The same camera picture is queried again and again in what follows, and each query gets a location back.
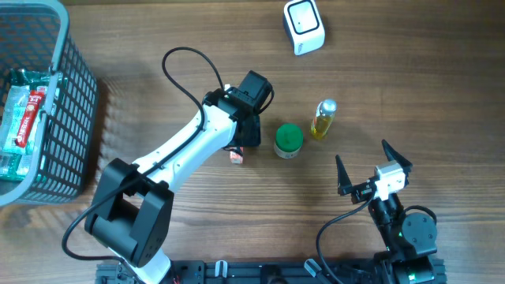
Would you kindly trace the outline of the yellow oil bottle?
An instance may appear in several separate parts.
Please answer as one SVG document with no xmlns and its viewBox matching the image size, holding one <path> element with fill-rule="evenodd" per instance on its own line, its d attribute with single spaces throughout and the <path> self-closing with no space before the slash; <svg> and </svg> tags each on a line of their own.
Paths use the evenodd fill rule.
<svg viewBox="0 0 505 284">
<path fill-rule="evenodd" d="M 333 99 L 325 99 L 316 108 L 316 114 L 311 124 L 311 134 L 317 140 L 322 140 L 335 118 L 338 104 Z"/>
</svg>

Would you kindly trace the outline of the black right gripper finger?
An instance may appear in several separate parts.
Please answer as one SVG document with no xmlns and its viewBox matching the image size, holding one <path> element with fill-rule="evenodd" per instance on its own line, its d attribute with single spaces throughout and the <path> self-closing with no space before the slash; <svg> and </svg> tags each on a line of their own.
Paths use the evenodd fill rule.
<svg viewBox="0 0 505 284">
<path fill-rule="evenodd" d="M 337 172 L 338 172 L 338 193 L 340 196 L 345 196 L 352 192 L 353 185 L 350 181 L 346 168 L 340 158 L 340 155 L 335 156 Z"/>
<path fill-rule="evenodd" d="M 399 154 L 385 139 L 381 140 L 384 154 L 388 161 L 396 161 L 400 167 L 403 169 L 405 174 L 411 172 L 412 163 L 406 159 L 403 155 Z"/>
</svg>

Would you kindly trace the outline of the green white gloves package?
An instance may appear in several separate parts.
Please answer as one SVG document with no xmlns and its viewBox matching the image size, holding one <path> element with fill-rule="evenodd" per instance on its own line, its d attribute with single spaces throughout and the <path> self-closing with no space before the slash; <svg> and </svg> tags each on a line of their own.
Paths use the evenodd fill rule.
<svg viewBox="0 0 505 284">
<path fill-rule="evenodd" d="M 50 81 L 48 73 L 25 69 L 11 71 L 1 123 L 3 181 L 23 181 L 28 175 Z"/>
</svg>

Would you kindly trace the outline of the small orange box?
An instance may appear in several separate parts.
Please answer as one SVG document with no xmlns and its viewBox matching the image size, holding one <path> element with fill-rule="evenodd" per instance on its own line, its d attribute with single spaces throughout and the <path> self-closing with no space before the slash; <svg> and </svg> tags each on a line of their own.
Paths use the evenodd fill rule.
<svg viewBox="0 0 505 284">
<path fill-rule="evenodd" d="M 244 148 L 233 147 L 230 149 L 230 161 L 233 164 L 242 164 L 244 161 Z"/>
</svg>

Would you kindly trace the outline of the mint green sachet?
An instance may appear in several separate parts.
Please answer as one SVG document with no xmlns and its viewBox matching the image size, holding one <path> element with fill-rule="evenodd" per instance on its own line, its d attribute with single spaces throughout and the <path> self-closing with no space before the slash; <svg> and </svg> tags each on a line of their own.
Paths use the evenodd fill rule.
<svg viewBox="0 0 505 284">
<path fill-rule="evenodd" d="M 26 148 L 18 147 L 15 140 L 29 93 L 28 85 L 13 85 L 9 90 L 1 123 L 1 151 L 18 155 L 26 154 Z"/>
</svg>

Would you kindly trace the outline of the green lid jar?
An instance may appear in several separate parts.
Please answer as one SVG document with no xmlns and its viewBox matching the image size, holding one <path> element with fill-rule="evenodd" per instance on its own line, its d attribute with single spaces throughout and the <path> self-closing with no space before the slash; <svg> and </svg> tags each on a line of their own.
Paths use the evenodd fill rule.
<svg viewBox="0 0 505 284">
<path fill-rule="evenodd" d="M 303 132 L 295 124 L 281 125 L 275 134 L 275 153 L 283 159 L 296 157 L 303 145 Z"/>
</svg>

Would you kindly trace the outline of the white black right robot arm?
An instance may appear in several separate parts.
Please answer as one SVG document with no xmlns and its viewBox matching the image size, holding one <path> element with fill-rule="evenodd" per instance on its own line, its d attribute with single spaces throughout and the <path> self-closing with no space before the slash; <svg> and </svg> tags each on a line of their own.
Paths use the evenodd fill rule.
<svg viewBox="0 0 505 284">
<path fill-rule="evenodd" d="M 372 177 L 353 185 L 337 155 L 339 195 L 368 209 L 386 246 L 374 255 L 372 275 L 380 283 L 445 283 L 444 263 L 437 253 L 437 217 L 421 205 L 404 207 L 398 193 L 409 184 L 413 164 L 387 141 L 381 141 L 387 162 L 375 167 Z"/>
</svg>

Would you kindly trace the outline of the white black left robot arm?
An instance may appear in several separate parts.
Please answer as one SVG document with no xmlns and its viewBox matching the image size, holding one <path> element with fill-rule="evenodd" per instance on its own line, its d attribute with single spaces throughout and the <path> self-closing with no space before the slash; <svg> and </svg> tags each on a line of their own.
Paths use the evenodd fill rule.
<svg viewBox="0 0 505 284">
<path fill-rule="evenodd" d="M 207 93 L 192 121 L 152 153 L 106 166 L 84 228 L 118 258 L 119 280 L 166 281 L 171 261 L 161 246 L 174 194 L 215 152 L 259 145 L 259 115 L 273 97 L 271 83 L 249 71 L 238 87 Z"/>
</svg>

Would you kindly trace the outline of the red coffee stick sachet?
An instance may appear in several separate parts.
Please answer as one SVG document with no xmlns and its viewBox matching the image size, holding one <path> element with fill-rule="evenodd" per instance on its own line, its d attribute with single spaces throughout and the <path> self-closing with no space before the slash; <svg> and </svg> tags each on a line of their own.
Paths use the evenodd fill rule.
<svg viewBox="0 0 505 284">
<path fill-rule="evenodd" d="M 30 92 L 24 115 L 21 119 L 21 124 L 17 132 L 17 138 L 15 140 L 15 144 L 20 148 L 25 148 L 28 144 L 28 138 L 32 131 L 32 126 L 35 123 L 40 104 L 44 97 L 45 93 L 43 91 Z"/>
</svg>

